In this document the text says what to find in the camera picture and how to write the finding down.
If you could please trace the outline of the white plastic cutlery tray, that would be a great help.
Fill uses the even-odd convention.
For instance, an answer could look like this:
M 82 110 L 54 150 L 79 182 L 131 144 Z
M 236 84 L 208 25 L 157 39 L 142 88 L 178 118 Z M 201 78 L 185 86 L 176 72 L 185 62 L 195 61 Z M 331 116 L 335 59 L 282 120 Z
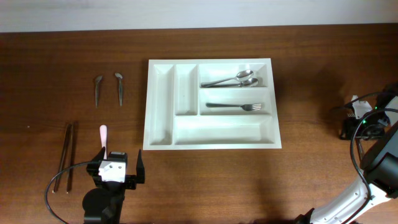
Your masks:
M 254 71 L 253 87 L 202 88 L 202 82 Z M 206 103 L 256 104 L 257 111 L 207 108 Z M 150 60 L 145 150 L 280 149 L 279 121 L 269 58 Z

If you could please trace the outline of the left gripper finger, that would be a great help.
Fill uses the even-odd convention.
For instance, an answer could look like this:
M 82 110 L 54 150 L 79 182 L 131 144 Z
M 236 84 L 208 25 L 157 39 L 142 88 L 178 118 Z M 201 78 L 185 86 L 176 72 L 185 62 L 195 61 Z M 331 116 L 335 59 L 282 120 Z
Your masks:
M 136 183 L 144 184 L 146 180 L 145 167 L 142 160 L 142 151 L 139 150 L 136 162 Z
M 106 154 L 105 150 L 106 148 L 102 147 L 100 152 L 94 157 L 94 161 L 102 161 L 104 159 L 104 155 Z

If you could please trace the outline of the small steel teaspoon right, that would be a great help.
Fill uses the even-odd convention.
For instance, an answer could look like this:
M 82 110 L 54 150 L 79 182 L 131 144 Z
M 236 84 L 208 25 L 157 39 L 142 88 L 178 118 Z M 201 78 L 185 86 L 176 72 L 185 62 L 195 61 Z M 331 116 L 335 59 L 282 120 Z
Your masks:
M 119 92 L 119 105 L 123 105 L 123 76 L 120 73 L 115 73 L 115 77 L 118 79 L 118 92 Z

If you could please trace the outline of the steel spoon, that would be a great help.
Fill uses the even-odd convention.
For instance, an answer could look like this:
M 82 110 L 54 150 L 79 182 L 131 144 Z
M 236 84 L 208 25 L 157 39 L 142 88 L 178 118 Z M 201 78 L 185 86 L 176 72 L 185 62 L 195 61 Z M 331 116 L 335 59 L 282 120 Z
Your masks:
M 246 81 L 239 82 L 237 84 L 227 84 L 227 85 L 212 85 L 211 88 L 227 88 L 227 87 L 253 87 L 259 83 L 257 78 L 250 78 Z
M 243 81 L 246 81 L 246 80 L 252 78 L 253 76 L 254 76 L 254 71 L 252 71 L 252 70 L 243 70 L 243 71 L 238 72 L 236 74 L 236 76 L 233 77 L 233 78 L 225 78 L 225 79 L 217 80 L 217 81 L 213 81 L 213 82 L 202 82 L 200 84 L 200 86 L 202 88 L 207 88 L 207 87 L 213 86 L 215 84 L 219 84 L 219 83 L 222 83 L 222 82 L 227 82 L 227 81 L 230 81 L 230 80 L 235 80 L 237 82 L 243 82 Z

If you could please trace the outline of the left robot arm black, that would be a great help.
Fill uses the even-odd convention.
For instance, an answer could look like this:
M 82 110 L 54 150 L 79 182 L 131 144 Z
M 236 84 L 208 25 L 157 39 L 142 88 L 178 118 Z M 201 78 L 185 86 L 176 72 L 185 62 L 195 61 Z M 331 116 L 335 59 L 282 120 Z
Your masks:
M 128 156 L 125 152 L 110 152 L 105 148 L 90 161 L 87 173 L 96 187 L 83 198 L 85 223 L 119 223 L 126 190 L 135 190 L 146 180 L 142 151 L 138 152 L 136 174 L 128 175 Z

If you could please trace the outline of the small steel teaspoon left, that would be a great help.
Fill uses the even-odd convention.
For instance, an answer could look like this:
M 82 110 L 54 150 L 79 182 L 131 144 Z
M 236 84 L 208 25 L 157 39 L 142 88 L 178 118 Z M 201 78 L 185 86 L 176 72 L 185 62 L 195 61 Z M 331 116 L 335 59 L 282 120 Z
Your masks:
M 100 97 L 100 82 L 103 79 L 102 75 L 95 78 L 95 107 L 98 107 L 99 97 Z

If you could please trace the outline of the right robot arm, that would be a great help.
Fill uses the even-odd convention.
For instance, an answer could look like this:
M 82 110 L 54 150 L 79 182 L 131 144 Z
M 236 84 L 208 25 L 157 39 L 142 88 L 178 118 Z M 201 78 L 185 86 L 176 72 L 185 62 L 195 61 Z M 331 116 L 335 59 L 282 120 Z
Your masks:
M 354 95 L 340 133 L 350 141 L 350 157 L 358 178 L 330 203 L 299 215 L 294 223 L 354 223 L 369 209 L 397 198 L 397 84 L 365 96 Z

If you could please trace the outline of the steel fork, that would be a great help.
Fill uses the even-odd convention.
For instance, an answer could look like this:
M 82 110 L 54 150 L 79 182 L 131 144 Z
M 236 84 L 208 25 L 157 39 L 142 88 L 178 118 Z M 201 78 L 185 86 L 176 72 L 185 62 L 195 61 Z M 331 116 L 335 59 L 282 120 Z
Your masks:
M 347 118 L 348 124 L 346 127 L 347 130 L 346 137 L 351 138 L 354 136 L 355 127 L 359 124 L 359 119 L 356 117 L 354 112 L 348 112 L 347 117 L 348 117 Z M 355 137 L 355 142 L 358 150 L 359 160 L 362 160 L 364 156 L 364 149 L 362 147 L 361 140 L 362 137 L 360 131 L 358 131 Z
M 206 103 L 206 107 L 207 108 L 241 108 L 244 111 L 257 111 L 262 108 L 262 104 L 256 103 L 256 104 L 236 105 L 236 104 Z

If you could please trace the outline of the small steel teaspoon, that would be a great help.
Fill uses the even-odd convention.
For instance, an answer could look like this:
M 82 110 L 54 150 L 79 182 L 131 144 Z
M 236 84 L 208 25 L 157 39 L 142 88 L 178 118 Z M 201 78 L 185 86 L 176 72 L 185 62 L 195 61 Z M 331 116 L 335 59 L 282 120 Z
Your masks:
M 98 107 L 99 97 L 100 97 L 100 82 L 103 79 L 102 75 L 95 78 L 95 107 Z
M 115 73 L 115 77 L 118 79 L 118 92 L 119 92 L 119 105 L 123 105 L 123 76 L 120 73 Z

